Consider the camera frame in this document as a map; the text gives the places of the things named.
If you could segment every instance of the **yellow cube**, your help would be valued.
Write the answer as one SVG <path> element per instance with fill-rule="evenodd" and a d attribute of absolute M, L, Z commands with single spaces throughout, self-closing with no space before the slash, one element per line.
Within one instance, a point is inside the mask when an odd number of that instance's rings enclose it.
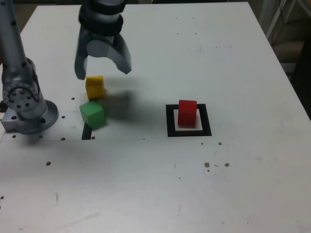
<path fill-rule="evenodd" d="M 86 94 L 89 100 L 97 100 L 105 97 L 103 76 L 86 77 Z"/>

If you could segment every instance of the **white square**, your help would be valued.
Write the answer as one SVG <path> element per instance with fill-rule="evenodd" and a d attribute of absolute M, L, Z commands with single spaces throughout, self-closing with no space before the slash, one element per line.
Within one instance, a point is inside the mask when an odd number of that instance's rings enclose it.
<path fill-rule="evenodd" d="M 175 131 L 196 131 L 203 130 L 199 109 L 196 110 L 195 126 L 179 126 L 178 125 L 178 109 L 174 109 Z"/>

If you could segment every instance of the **red cube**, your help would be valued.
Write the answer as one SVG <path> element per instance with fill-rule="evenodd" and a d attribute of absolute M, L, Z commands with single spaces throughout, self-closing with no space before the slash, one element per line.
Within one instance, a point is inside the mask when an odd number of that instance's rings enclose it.
<path fill-rule="evenodd" d="M 178 125 L 195 126 L 197 103 L 194 100 L 180 100 Z"/>

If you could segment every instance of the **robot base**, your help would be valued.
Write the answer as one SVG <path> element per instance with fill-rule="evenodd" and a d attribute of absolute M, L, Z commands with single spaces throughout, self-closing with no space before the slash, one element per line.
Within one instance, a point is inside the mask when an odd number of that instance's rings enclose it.
<path fill-rule="evenodd" d="M 21 119 L 16 111 L 8 108 L 2 119 L 5 131 L 7 133 L 32 134 L 42 132 L 51 127 L 58 118 L 58 110 L 53 102 L 45 100 L 45 103 L 47 104 L 45 113 L 41 117 L 31 120 Z"/>

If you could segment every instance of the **green cube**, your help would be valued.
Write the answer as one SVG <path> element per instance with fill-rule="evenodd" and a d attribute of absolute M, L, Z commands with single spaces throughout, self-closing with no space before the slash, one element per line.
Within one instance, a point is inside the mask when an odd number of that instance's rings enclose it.
<path fill-rule="evenodd" d="M 84 122 L 91 128 L 98 128 L 106 122 L 104 110 L 96 101 L 80 105 L 80 112 Z"/>

